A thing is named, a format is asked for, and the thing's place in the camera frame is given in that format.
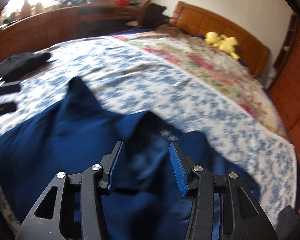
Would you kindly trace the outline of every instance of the bed frame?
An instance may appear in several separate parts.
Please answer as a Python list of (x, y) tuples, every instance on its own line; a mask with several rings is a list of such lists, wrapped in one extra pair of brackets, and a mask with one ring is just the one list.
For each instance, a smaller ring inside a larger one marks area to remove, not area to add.
[(256, 37), (237, 24), (203, 8), (178, 2), (169, 24), (190, 35), (205, 36), (208, 32), (217, 32), (235, 37), (239, 42), (236, 53), (255, 77), (260, 77), (268, 63), (270, 51)]

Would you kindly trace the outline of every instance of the wooden cabinet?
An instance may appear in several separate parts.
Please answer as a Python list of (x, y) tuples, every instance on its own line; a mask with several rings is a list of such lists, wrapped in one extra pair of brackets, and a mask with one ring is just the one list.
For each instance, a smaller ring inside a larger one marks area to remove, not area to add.
[(136, 20), (140, 9), (114, 5), (61, 8), (23, 19), (0, 32), (0, 62), (13, 54), (38, 51), (56, 43), (77, 38), (98, 36), (101, 21), (129, 22)]
[(270, 89), (300, 164), (300, 24), (291, 55)]

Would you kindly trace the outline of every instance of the black metal bracket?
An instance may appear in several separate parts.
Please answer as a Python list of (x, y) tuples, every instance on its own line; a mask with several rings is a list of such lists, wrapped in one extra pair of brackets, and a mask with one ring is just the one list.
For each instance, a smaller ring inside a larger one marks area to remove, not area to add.
[(178, 186), (194, 197), (186, 240), (212, 237), (214, 193), (220, 194), (219, 239), (277, 240), (268, 217), (240, 176), (210, 173), (182, 154), (177, 143), (170, 145), (170, 159)]
[(16, 240), (69, 240), (79, 238), (74, 224), (74, 194), (81, 193), (82, 239), (109, 240), (101, 195), (115, 189), (124, 156), (124, 143), (118, 141), (111, 154), (82, 173), (59, 172), (48, 184), (23, 221)]

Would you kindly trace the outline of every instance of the yellow stuffed toy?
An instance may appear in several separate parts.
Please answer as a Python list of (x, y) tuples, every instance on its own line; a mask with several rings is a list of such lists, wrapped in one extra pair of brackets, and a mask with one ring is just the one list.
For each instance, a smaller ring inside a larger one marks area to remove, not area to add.
[(239, 55), (234, 52), (234, 46), (237, 46), (239, 44), (235, 37), (228, 38), (224, 34), (218, 36), (217, 33), (210, 32), (206, 34), (205, 41), (211, 44), (213, 47), (229, 54), (233, 59), (240, 59)]
[(214, 45), (214, 44), (219, 44), (221, 41), (221, 38), (219, 37), (218, 33), (215, 32), (209, 32), (206, 34), (205, 42)]

